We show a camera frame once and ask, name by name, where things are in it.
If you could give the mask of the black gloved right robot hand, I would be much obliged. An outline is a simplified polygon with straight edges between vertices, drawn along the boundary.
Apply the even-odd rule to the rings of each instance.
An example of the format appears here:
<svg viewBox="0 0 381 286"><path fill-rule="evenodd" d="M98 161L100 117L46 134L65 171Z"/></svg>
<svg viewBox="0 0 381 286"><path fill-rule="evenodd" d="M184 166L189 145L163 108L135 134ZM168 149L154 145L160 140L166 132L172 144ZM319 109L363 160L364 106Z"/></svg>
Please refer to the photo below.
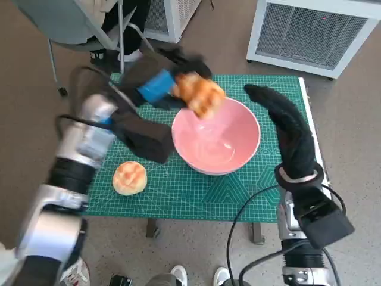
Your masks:
<svg viewBox="0 0 381 286"><path fill-rule="evenodd" d="M245 92L250 100L268 110L275 124L282 167L290 179L301 179L314 174L315 147L309 125L296 105L280 92L247 84Z"/></svg>

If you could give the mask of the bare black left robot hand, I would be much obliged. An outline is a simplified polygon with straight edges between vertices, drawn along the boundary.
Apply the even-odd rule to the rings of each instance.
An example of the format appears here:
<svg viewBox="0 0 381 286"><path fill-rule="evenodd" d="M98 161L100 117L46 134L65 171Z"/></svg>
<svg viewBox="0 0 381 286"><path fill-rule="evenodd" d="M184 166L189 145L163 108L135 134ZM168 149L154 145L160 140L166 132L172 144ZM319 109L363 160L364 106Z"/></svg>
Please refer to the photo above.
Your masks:
<svg viewBox="0 0 381 286"><path fill-rule="evenodd" d="M212 78L203 56L186 53L181 46L159 47L154 52L143 54L133 65L133 75L136 76L134 103L139 107L147 102L165 110L185 107L183 100L172 95L172 89L177 76L189 73Z"/></svg>

